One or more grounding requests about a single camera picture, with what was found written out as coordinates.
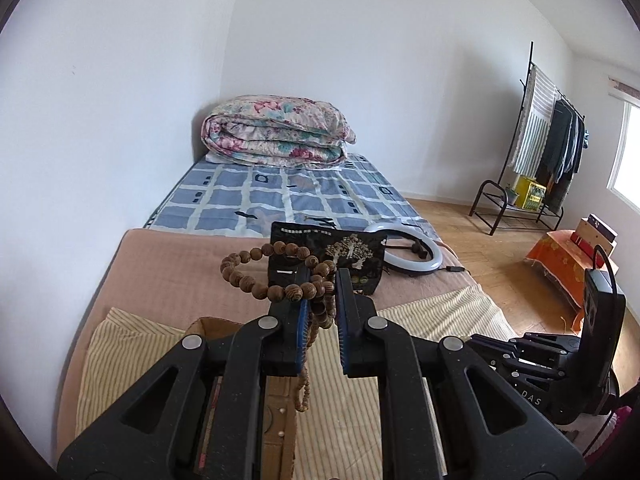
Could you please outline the folded floral quilt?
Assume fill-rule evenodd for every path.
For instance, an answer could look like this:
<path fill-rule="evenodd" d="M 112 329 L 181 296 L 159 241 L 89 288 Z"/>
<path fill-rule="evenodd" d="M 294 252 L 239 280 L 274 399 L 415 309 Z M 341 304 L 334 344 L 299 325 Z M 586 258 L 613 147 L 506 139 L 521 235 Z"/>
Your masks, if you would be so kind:
<path fill-rule="evenodd" d="M 237 96 L 204 118 L 209 153 L 241 165 L 326 169 L 346 160 L 357 137 L 329 102 L 299 96 Z"/>

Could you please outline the black snack bag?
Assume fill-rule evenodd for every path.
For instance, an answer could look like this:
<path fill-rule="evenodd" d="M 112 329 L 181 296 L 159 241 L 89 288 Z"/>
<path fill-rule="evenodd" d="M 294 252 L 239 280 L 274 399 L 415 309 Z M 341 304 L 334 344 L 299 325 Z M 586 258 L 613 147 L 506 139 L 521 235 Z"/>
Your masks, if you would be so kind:
<path fill-rule="evenodd" d="M 270 242 L 305 246 L 320 262 L 332 260 L 339 268 L 347 268 L 355 292 L 371 296 L 380 284 L 387 235 L 332 229 L 313 224 L 273 222 Z"/>

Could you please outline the orange covered stool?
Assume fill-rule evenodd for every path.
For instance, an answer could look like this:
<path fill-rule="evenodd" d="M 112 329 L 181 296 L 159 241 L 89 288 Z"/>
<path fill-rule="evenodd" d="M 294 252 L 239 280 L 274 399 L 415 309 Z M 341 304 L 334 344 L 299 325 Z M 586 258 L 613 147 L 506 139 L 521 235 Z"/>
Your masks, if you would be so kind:
<path fill-rule="evenodd" d="M 575 311 L 570 326 L 574 333 L 582 330 L 584 322 L 585 270 L 592 268 L 593 256 L 594 247 L 574 231 L 557 230 L 544 234 L 525 257 L 526 262 L 539 266 L 567 296 Z"/>

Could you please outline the red leather watch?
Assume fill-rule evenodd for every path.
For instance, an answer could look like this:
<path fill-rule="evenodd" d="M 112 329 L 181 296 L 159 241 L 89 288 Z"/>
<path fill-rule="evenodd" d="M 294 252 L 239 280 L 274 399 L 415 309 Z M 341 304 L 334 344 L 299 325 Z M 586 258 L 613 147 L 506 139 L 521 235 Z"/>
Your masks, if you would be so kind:
<path fill-rule="evenodd" d="M 212 392 L 209 396 L 207 404 L 207 410 L 203 422 L 203 432 L 201 437 L 200 448 L 198 449 L 198 462 L 196 463 L 196 471 L 203 477 L 206 467 L 208 444 L 210 440 L 210 434 L 212 433 L 213 423 L 215 418 L 216 407 L 218 403 L 219 393 L 221 389 L 222 378 L 217 377 L 213 383 Z"/>

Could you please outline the boxes on orange stool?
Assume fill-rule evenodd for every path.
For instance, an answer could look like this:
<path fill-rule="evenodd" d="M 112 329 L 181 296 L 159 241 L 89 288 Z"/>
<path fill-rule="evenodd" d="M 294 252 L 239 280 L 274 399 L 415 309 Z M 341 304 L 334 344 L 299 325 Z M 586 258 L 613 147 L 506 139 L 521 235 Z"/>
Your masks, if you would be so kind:
<path fill-rule="evenodd" d="M 592 254 L 593 249 L 600 246 L 609 256 L 616 248 L 617 232 L 597 216 L 590 214 L 579 220 L 570 240 L 585 254 Z"/>

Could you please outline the yellow box on rack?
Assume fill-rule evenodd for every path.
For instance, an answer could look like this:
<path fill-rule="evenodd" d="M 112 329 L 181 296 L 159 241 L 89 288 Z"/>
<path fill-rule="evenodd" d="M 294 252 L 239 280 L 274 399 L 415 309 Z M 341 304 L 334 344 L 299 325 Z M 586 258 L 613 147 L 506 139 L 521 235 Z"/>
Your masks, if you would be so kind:
<path fill-rule="evenodd" d="M 547 193 L 547 188 L 535 180 L 519 176 L 514 192 L 518 194 L 514 203 L 515 206 L 523 210 L 537 211 Z"/>

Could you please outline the blue checked bed sheet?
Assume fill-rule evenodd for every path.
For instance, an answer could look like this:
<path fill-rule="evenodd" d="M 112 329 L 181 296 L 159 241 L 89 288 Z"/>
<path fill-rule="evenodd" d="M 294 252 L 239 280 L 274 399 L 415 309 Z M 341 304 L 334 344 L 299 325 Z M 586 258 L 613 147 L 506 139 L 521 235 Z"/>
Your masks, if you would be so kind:
<path fill-rule="evenodd" d="M 146 222 L 152 230 L 196 235 L 266 237 L 273 222 L 362 231 L 378 222 L 439 236 L 364 156 L 329 169 L 196 162 Z"/>

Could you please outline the open cardboard box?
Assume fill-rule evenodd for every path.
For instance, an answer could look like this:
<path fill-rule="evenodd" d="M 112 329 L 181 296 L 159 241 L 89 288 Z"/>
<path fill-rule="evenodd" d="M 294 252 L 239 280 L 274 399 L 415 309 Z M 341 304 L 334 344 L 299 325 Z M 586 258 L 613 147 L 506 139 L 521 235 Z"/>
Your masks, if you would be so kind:
<path fill-rule="evenodd" d="M 241 323 L 224 318 L 198 318 L 186 330 L 203 339 L 220 339 L 234 335 Z M 262 478 L 292 479 L 295 462 L 296 411 L 294 379 L 268 377 L 262 421 Z"/>

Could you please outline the brown blanket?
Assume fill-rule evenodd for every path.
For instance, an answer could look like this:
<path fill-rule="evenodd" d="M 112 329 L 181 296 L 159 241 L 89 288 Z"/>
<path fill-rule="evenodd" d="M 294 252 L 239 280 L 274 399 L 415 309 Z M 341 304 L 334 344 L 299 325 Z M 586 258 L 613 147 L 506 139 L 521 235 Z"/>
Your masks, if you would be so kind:
<path fill-rule="evenodd" d="M 267 313 L 268 301 L 228 284 L 220 274 L 222 258 L 262 244 L 259 238 L 232 238 L 130 230 L 81 322 L 63 380 L 58 404 L 55 449 L 74 440 L 80 385 L 94 331 L 111 310 L 137 315 L 137 323 L 107 326 L 118 342 L 116 363 L 138 362 L 146 372 L 198 318 L 246 323 Z"/>

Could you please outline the dark hanging clothes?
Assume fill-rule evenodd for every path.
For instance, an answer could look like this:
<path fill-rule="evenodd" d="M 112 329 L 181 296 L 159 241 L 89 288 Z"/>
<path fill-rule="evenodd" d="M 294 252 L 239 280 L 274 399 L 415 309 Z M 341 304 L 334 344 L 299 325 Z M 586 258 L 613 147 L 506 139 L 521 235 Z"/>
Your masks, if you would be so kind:
<path fill-rule="evenodd" d="M 584 118 L 567 100 L 554 104 L 551 126 L 535 180 L 546 188 L 542 203 L 555 214 L 563 208 L 574 175 L 588 148 L 589 132 Z"/>

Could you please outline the black clothes rack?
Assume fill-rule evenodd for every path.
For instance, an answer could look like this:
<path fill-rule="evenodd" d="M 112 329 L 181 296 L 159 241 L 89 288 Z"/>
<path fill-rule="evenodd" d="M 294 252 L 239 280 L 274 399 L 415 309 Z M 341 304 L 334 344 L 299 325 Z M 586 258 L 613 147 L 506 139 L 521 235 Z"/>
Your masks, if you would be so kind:
<path fill-rule="evenodd" d="M 528 52 L 523 94 L 498 177 L 477 189 L 469 216 L 500 229 L 556 230 L 589 145 L 586 118 Z"/>

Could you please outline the striped hanging towel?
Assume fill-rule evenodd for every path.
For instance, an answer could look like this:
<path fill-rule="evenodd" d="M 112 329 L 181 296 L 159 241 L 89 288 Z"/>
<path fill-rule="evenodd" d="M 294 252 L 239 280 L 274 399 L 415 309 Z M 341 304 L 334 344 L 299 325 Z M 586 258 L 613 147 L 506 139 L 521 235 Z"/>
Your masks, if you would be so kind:
<path fill-rule="evenodd" d="M 558 87 L 536 64 L 532 64 L 508 162 L 516 174 L 529 179 L 536 176 L 548 140 L 555 102 L 559 97 Z"/>

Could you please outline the yellow striped cloth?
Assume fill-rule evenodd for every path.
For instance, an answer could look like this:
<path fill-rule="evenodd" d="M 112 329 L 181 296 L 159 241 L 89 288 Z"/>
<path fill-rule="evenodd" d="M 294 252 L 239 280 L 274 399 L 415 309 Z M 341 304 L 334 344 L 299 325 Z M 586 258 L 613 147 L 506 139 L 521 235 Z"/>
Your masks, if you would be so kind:
<path fill-rule="evenodd" d="M 472 285 L 383 310 L 384 318 L 413 336 L 438 341 L 445 336 L 468 339 L 480 334 L 508 340 L 516 333 L 502 310 Z M 111 310 L 92 336 L 85 359 L 76 415 L 76 431 L 85 430 L 144 373 L 138 362 L 118 364 L 120 347 L 105 333 L 107 326 L 139 322 L 137 315 Z M 378 383 L 348 379 L 338 362 L 337 330 L 323 332 L 307 358 L 311 379 L 310 408 L 296 416 L 292 479 L 378 479 L 382 476 Z"/>

